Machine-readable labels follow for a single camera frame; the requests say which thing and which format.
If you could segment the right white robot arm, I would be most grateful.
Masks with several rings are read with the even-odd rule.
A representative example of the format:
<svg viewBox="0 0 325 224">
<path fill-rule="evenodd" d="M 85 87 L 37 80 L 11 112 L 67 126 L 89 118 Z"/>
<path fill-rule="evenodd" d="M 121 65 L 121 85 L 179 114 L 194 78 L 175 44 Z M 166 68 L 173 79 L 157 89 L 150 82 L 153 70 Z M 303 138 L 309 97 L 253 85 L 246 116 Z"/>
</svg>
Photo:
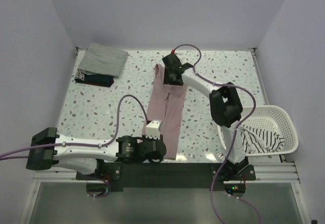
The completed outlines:
<svg viewBox="0 0 325 224">
<path fill-rule="evenodd" d="M 181 63 L 180 58 L 174 53 L 165 56 L 162 61 L 165 66 L 164 84 L 187 85 L 209 99 L 212 120 L 218 125 L 223 138 L 227 156 L 226 174 L 230 179 L 239 179 L 248 166 L 248 159 L 242 140 L 237 135 L 236 125 L 241 120 L 243 106 L 234 85 L 208 82 L 193 70 L 193 65 Z"/>
</svg>

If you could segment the pink tank top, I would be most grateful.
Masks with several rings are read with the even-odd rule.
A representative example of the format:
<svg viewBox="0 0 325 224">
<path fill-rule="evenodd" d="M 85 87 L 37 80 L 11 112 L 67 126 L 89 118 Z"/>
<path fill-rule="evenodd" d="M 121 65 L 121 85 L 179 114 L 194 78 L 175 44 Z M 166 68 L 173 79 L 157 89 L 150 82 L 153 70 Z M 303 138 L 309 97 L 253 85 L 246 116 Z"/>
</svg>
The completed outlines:
<svg viewBox="0 0 325 224">
<path fill-rule="evenodd" d="M 175 159 L 187 86 L 164 84 L 165 68 L 157 64 L 147 109 L 149 120 L 161 120 L 161 134 L 167 147 L 165 158 Z"/>
</svg>

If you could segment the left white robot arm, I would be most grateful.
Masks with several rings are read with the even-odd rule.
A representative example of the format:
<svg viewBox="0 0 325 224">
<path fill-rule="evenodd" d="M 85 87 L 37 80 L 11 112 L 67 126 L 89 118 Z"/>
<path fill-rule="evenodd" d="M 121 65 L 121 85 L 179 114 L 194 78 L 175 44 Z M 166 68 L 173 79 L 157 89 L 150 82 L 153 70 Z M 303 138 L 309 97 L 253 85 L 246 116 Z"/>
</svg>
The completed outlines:
<svg viewBox="0 0 325 224">
<path fill-rule="evenodd" d="M 105 174 L 105 167 L 99 161 L 160 163 L 167 153 L 162 137 L 122 136 L 111 140 L 90 140 L 60 135 L 55 127 L 34 135 L 30 146 L 26 169 L 41 171 L 60 167 L 93 179 L 101 179 Z"/>
</svg>

